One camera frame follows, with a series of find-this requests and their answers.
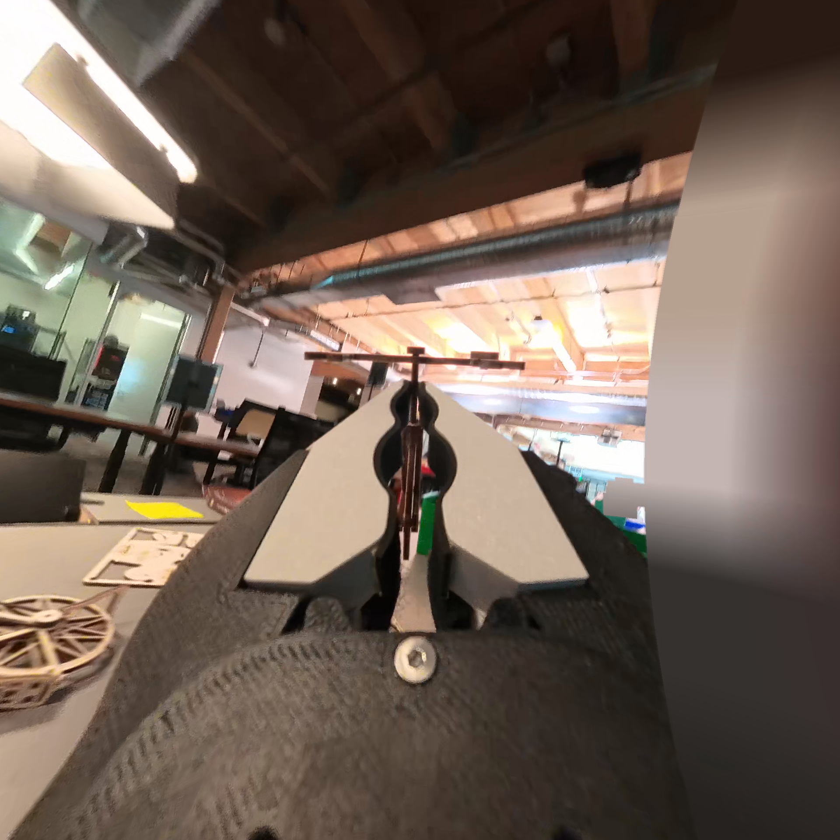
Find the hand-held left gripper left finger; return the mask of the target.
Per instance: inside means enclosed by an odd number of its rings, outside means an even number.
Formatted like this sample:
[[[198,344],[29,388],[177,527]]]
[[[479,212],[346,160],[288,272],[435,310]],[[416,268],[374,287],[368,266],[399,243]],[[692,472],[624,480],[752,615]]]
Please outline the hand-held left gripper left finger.
[[[408,385],[393,384],[306,450],[245,588],[332,598],[358,628],[388,631],[400,590],[396,499]]]

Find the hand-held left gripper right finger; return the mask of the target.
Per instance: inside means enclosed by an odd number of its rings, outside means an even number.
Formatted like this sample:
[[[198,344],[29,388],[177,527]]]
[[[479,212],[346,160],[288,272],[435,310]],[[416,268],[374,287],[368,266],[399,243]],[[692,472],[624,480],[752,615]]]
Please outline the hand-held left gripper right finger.
[[[418,628],[445,620],[433,603],[457,596],[468,623],[501,598],[584,585],[589,574],[522,452],[434,385],[423,386],[428,462],[440,488],[423,568]]]

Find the wooden sheet with small parts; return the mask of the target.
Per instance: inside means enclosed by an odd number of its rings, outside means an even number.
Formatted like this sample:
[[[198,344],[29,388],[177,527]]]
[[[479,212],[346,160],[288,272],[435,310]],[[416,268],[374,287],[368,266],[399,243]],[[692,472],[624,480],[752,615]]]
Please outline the wooden sheet with small parts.
[[[132,528],[82,578],[89,586],[159,589],[203,539],[196,531]]]

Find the black mesh office chair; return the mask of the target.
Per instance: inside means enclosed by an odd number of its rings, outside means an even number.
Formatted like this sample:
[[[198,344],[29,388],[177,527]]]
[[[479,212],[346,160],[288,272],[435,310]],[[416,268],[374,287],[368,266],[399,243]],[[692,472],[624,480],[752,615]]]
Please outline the black mesh office chair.
[[[248,488],[255,489],[292,455],[332,430],[335,423],[278,408],[251,469]]]

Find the green plastic bin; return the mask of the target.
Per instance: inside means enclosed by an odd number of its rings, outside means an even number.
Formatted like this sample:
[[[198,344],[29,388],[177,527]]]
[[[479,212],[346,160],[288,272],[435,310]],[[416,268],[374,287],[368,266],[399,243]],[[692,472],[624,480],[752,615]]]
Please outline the green plastic bin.
[[[434,528],[439,491],[432,490],[423,494],[419,513],[416,541],[416,554],[427,557],[433,548]]]

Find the dark brown product box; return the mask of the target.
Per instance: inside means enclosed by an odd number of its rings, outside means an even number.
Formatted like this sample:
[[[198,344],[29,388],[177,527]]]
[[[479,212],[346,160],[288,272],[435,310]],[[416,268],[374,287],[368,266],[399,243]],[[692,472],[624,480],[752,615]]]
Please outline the dark brown product box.
[[[207,507],[219,516],[226,516],[237,509],[250,495],[251,490],[229,484],[203,486],[203,500]]]

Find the tan backed chair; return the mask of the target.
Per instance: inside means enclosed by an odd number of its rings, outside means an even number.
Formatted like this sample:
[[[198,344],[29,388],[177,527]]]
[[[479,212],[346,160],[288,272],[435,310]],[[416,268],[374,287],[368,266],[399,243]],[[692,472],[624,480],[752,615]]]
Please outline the tan backed chair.
[[[232,412],[227,425],[227,440],[260,446],[275,422],[278,408],[243,400]]]

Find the yellow sticky note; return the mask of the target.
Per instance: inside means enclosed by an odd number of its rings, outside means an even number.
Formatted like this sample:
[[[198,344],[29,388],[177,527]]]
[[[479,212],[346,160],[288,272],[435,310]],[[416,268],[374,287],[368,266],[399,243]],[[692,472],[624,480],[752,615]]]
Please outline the yellow sticky note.
[[[126,500],[125,505],[136,516],[151,521],[205,519],[205,513],[176,501]]]

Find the brown long desk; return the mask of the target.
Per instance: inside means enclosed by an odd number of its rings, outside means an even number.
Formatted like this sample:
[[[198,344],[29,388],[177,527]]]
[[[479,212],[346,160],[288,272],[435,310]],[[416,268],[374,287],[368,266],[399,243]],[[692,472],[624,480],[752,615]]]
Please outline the brown long desk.
[[[133,434],[155,441],[155,448],[140,487],[140,494],[143,496],[161,494],[166,469],[174,463],[178,448],[201,449],[214,458],[220,453],[227,453],[246,461],[253,461],[259,455],[259,447],[253,444],[183,431],[180,414],[176,415],[172,427],[159,427],[135,423],[123,417],[112,416],[93,409],[4,391],[1,392],[1,406],[8,410],[49,420],[52,425],[61,426],[65,430],[86,426],[117,429],[119,437],[101,477],[99,486],[101,493],[111,492],[114,489],[130,436]]]

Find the black flat case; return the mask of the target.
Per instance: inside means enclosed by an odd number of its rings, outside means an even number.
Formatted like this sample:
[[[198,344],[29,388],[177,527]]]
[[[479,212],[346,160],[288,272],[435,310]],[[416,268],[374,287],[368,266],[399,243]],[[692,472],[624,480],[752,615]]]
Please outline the black flat case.
[[[1,523],[76,522],[87,465],[61,453],[1,452]]]

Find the ceiling light panel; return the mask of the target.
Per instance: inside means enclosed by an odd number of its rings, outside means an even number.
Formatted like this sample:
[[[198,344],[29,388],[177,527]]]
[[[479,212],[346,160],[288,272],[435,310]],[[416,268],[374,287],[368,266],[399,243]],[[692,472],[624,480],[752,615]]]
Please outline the ceiling light panel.
[[[53,2],[2,2],[1,193],[90,238],[173,229],[191,157]]]

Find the silver ceiling duct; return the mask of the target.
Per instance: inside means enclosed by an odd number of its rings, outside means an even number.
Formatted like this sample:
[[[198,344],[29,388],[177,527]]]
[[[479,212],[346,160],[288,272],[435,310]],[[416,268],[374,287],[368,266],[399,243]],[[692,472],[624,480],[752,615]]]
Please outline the silver ceiling duct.
[[[567,224],[538,227],[527,232],[495,238],[476,238],[457,245],[378,259],[348,269],[336,269],[310,291],[324,292],[389,278],[423,277],[434,270],[461,269],[485,263],[547,254],[554,250],[602,245],[628,247],[652,244],[656,237],[670,237],[680,200],[647,206],[629,206],[620,212],[589,217]]]

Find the wooden bicycle model frame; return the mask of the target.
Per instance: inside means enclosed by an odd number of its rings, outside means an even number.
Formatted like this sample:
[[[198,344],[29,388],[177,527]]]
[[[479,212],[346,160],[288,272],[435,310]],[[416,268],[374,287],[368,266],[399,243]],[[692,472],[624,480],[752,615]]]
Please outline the wooden bicycle model frame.
[[[118,635],[114,613],[126,585],[88,598],[32,595],[2,601],[1,711],[46,705],[105,666]]]

